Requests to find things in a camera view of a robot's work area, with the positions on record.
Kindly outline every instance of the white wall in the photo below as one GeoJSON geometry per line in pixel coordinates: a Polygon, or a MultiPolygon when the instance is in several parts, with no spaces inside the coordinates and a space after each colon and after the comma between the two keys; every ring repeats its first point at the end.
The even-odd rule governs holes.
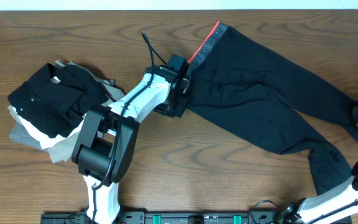
{"type": "Polygon", "coordinates": [[[358,9],[358,0],[0,0],[0,11],[143,9],[358,9]]]}

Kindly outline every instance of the red stripe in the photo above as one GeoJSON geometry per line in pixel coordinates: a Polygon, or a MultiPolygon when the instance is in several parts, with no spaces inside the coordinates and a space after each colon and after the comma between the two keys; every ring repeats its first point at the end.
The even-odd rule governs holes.
{"type": "Polygon", "coordinates": [[[204,42],[201,44],[201,46],[198,48],[198,50],[193,54],[193,56],[191,56],[191,58],[189,59],[189,61],[188,61],[189,63],[194,59],[194,57],[197,55],[197,53],[201,50],[201,48],[205,44],[206,40],[208,40],[208,38],[214,33],[214,31],[218,27],[219,23],[220,23],[219,21],[216,22],[214,28],[211,30],[211,32],[208,34],[208,36],[206,36],[204,42]]]}

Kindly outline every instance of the black pants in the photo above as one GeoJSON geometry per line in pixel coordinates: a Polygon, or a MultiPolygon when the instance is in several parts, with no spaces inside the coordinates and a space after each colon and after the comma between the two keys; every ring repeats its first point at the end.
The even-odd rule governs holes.
{"type": "Polygon", "coordinates": [[[190,68],[188,109],[269,152],[312,149],[318,194],[350,177],[344,156],[293,109],[341,125],[358,140],[350,113],[358,102],[222,23],[191,58],[190,68]]]}

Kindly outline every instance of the wooden table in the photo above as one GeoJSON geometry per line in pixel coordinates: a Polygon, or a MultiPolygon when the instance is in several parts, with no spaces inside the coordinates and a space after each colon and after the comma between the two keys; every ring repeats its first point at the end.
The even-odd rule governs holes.
{"type": "MultiPolygon", "coordinates": [[[[358,100],[358,11],[0,12],[0,223],[39,223],[41,213],[88,205],[76,165],[10,142],[11,91],[55,60],[86,65],[129,91],[150,65],[142,30],[163,58],[189,58],[217,20],[358,100]]],[[[358,143],[345,130],[305,119],[354,165],[358,143]]],[[[285,206],[316,195],[307,155],[266,152],[191,111],[182,119],[152,113],[119,200],[150,211],[247,210],[263,199],[285,206]]]]}

